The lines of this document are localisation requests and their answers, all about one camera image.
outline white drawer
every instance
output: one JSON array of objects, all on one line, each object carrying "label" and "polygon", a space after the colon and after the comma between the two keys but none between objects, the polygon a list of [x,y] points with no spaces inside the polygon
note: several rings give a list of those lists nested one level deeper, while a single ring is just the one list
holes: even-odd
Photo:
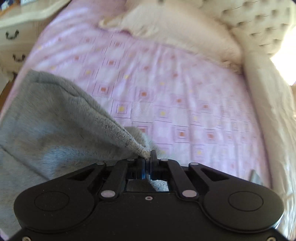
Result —
[{"label": "white drawer", "polygon": [[0,50],[1,65],[11,72],[18,73],[28,57],[33,45],[14,45],[7,50]]},{"label": "white drawer", "polygon": [[4,27],[0,29],[0,46],[17,43],[35,43],[37,37],[34,22]]}]

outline black robotic gripper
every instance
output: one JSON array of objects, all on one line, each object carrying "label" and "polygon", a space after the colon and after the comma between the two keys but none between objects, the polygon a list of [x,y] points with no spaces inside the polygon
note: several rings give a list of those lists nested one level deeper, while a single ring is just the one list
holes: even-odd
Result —
[{"label": "black robotic gripper", "polygon": [[[130,192],[130,179],[167,181],[169,192]],[[284,212],[270,189],[199,163],[151,152],[93,164],[31,187],[14,203],[22,229],[10,241],[284,241]]]}]

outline dresser top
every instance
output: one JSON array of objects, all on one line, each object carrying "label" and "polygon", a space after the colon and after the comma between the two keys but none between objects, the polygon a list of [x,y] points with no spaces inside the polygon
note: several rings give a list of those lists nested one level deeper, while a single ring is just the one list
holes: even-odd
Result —
[{"label": "dresser top", "polygon": [[0,17],[0,28],[15,24],[44,20],[55,14],[71,0],[37,0],[9,9]]}]

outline wooden floor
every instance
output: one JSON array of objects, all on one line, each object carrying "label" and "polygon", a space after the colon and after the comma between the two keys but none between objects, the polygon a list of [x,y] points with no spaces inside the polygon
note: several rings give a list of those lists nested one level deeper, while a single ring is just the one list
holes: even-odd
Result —
[{"label": "wooden floor", "polygon": [[14,81],[15,81],[15,78],[13,79],[12,82],[9,82],[9,83],[5,86],[3,92],[2,92],[1,95],[0,95],[0,111],[2,110],[2,107],[3,107],[3,105],[4,105],[4,102],[5,102],[5,100],[6,100],[7,96],[8,96],[8,94],[9,94],[9,92],[10,92],[10,90],[11,90],[13,84],[14,84]]}]

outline pink bed sheet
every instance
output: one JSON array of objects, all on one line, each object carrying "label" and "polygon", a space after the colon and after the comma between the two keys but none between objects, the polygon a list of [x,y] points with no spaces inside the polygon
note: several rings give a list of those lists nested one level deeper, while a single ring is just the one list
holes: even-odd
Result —
[{"label": "pink bed sheet", "polygon": [[136,126],[181,164],[196,161],[270,186],[264,142],[244,79],[173,47],[98,27],[124,0],[72,0],[43,31],[5,105],[29,69],[70,79],[116,121]]}]

